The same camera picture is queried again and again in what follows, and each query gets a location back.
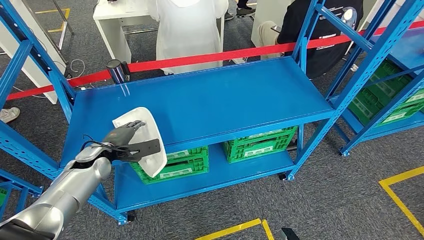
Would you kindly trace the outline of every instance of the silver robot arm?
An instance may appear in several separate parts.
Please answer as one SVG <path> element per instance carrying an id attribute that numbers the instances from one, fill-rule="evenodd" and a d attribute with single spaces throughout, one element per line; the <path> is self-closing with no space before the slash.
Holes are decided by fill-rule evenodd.
<path id="1" fill-rule="evenodd" d="M 72 217 L 83 208 L 102 180 L 111 161 L 138 162 L 160 152 L 159 140 L 128 145 L 140 121 L 115 128 L 102 142 L 94 142 L 70 161 L 50 187 L 31 206 L 0 223 L 0 240 L 57 240 Z"/>

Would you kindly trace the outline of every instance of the green plastic crate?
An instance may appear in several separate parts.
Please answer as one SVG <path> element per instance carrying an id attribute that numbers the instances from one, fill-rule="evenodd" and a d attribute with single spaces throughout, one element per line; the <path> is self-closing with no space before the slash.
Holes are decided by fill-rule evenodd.
<path id="1" fill-rule="evenodd" d="M 297 126 L 241 137 L 222 143 L 227 161 L 232 164 L 286 150 Z"/>
<path id="2" fill-rule="evenodd" d="M 155 184 L 209 172 L 208 146 L 169 153 L 166 157 L 166 166 L 155 177 L 148 176 L 136 162 L 131 162 L 130 165 L 144 184 Z"/>
<path id="3" fill-rule="evenodd" d="M 376 80 L 401 71 L 402 70 L 394 63 L 385 60 L 377 68 L 369 81 L 375 82 Z M 412 78 L 409 75 L 403 75 L 363 88 L 349 104 L 348 108 L 363 125 L 366 125 L 381 111 L 381 109 L 387 106 L 411 80 Z M 424 104 L 424 89 L 417 91 L 413 96 L 401 103 L 385 120 L 379 123 L 378 126 L 411 117 L 421 109 L 419 108 L 421 104 Z"/>
<path id="4" fill-rule="evenodd" d="M 8 194 L 8 191 L 6 189 L 0 188 L 0 206 L 5 202 L 6 194 Z"/>
<path id="5" fill-rule="evenodd" d="M 407 119 L 423 108 L 424 108 L 424 101 L 413 103 L 403 108 L 396 108 L 385 120 L 380 122 L 378 126 L 391 124 L 400 120 Z"/>

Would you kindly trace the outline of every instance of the red rope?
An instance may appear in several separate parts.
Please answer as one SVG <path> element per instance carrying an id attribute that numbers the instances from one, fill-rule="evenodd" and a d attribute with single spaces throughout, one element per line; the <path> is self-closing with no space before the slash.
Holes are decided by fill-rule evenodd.
<path id="1" fill-rule="evenodd" d="M 409 29 L 416 29 L 416 28 L 422 28 L 422 27 L 424 27 L 424 21 L 416 21 L 411 24 Z M 375 31 L 374 35 L 381 35 L 385 30 L 386 30 L 386 27 L 378 28 Z M 365 31 L 362 30 L 359 32 L 359 34 L 362 35 L 364 34 L 364 32 Z M 325 39 L 315 39 L 315 40 L 310 40 L 308 42 L 307 48 L 314 49 L 319 47 L 342 44 L 349 41 L 351 40 L 346 35 L 334 36 L 334 37 L 329 37 Z M 252 48 L 245 48 L 245 49 L 218 52 L 218 53 L 210 53 L 210 54 L 204 54 L 204 55 L 185 56 L 185 57 L 177 57 L 177 58 L 170 58 L 170 59 L 164 59 L 164 60 L 130 63 L 128 64 L 128 68 L 131 73 L 136 73 L 136 72 L 142 72 L 142 71 L 148 71 L 148 70 L 178 67 L 183 65 L 202 64 L 202 63 L 224 61 L 224 60 L 230 60 L 230 59 L 247 58 L 247 57 L 253 57 L 253 56 L 260 56 L 260 55 L 291 52 L 295 48 L 295 44 L 296 44 L 295 42 L 290 42 L 290 43 L 279 44 L 279 45 L 252 47 Z M 105 79 L 110 79 L 110 78 L 111 76 L 109 75 L 109 72 L 107 70 L 103 70 L 96 73 L 71 78 L 69 80 L 69 84 L 75 87 L 78 85 L 99 82 L 99 81 L 103 81 Z M 20 98 L 28 97 L 31 95 L 38 95 L 42 93 L 51 92 L 54 90 L 55 89 L 53 88 L 52 85 L 43 86 L 40 88 L 33 88 L 26 91 L 11 93 L 7 97 L 7 100 L 20 99 Z"/>

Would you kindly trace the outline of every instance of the yellow floor tape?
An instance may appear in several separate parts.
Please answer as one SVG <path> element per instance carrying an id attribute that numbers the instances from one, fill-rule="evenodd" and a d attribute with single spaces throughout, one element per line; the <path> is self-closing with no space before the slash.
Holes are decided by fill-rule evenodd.
<path id="1" fill-rule="evenodd" d="M 262 220 L 263 229 L 265 229 L 268 240 L 274 240 L 273 234 L 271 233 L 270 226 L 268 226 L 267 220 Z"/>
<path id="2" fill-rule="evenodd" d="M 416 229 L 421 233 L 424 237 L 424 227 L 421 223 L 415 218 L 412 212 L 405 206 L 405 204 L 399 199 L 399 197 L 393 192 L 390 188 L 390 185 L 399 183 L 403 180 L 410 179 L 417 175 L 424 174 L 424 166 L 418 167 L 407 172 L 398 174 L 396 176 L 391 176 L 389 178 L 383 179 L 379 181 L 381 187 L 387 192 L 387 194 L 393 199 L 396 205 L 402 210 L 402 212 L 408 217 L 408 219 L 412 222 L 412 224 L 416 227 Z"/>
<path id="3" fill-rule="evenodd" d="M 263 229 L 265 229 L 265 233 L 266 233 L 268 240 L 274 240 L 273 234 L 271 233 L 270 226 L 268 226 L 267 220 L 261 221 L 259 218 L 256 218 L 254 220 L 251 220 L 251 221 L 248 221 L 248 222 L 245 222 L 245 223 L 242 223 L 242 224 L 239 224 L 237 226 L 232 226 L 232 227 L 229 227 L 227 229 L 208 234 L 206 236 L 196 238 L 195 240 L 217 239 L 217 238 L 220 238 L 220 237 L 223 237 L 223 236 L 226 236 L 226 235 L 236 233 L 236 232 L 244 230 L 244 229 L 248 229 L 250 227 L 253 227 L 253 226 L 256 226 L 256 225 L 259 225 L 259 224 L 262 224 Z"/>
<path id="4" fill-rule="evenodd" d="M 63 12 L 65 12 L 65 19 L 69 18 L 69 13 L 71 12 L 70 8 L 63 8 L 61 9 Z M 53 9 L 53 10 L 45 10 L 45 11 L 36 11 L 35 14 L 47 14 L 47 13 L 55 13 L 58 12 L 57 9 Z M 51 29 L 51 30 L 47 30 L 47 32 L 49 33 L 55 33 L 55 32 L 61 32 L 64 30 L 64 26 L 65 26 L 65 22 L 62 21 L 62 26 L 58 29 Z"/>

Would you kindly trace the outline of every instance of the table leg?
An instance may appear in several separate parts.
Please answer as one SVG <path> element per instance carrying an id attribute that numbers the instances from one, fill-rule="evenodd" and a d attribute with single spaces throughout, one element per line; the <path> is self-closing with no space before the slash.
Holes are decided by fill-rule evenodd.
<path id="1" fill-rule="evenodd" d="M 112 59 L 131 63 L 131 51 L 119 19 L 95 20 L 100 35 Z"/>

